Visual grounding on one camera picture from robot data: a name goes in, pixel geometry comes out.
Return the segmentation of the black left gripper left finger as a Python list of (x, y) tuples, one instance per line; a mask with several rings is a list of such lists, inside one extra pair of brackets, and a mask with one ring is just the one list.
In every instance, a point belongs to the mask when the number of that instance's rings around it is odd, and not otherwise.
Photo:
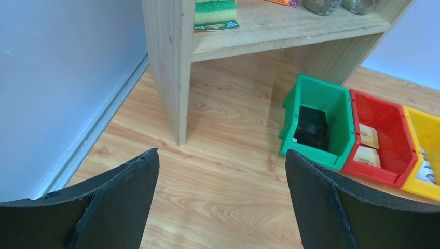
[(1, 203), (1, 248), (139, 248), (159, 175), (149, 149), (73, 186)]

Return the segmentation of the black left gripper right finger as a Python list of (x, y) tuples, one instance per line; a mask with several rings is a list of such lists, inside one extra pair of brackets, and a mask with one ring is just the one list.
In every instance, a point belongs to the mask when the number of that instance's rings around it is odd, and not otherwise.
[(439, 248), (439, 206), (376, 190), (292, 149), (285, 170), (304, 248)]

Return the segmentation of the black credit cards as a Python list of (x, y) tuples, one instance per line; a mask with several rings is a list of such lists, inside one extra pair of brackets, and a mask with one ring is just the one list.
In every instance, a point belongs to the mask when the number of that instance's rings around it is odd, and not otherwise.
[(292, 141), (322, 151), (328, 151), (329, 136), (326, 113), (322, 110), (301, 105), (298, 126)]

